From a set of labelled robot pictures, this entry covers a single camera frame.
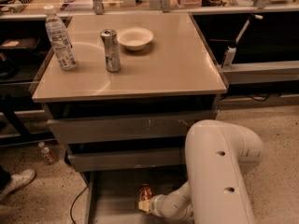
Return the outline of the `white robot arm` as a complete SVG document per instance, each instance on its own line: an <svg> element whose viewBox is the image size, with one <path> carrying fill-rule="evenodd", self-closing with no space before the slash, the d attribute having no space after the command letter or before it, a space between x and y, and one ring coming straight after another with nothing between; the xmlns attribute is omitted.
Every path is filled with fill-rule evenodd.
<svg viewBox="0 0 299 224"><path fill-rule="evenodd" d="M243 174L263 159L254 131L218 120L198 121L188 130L188 181L167 195L139 189L137 208L166 220L194 224L256 224Z"/></svg>

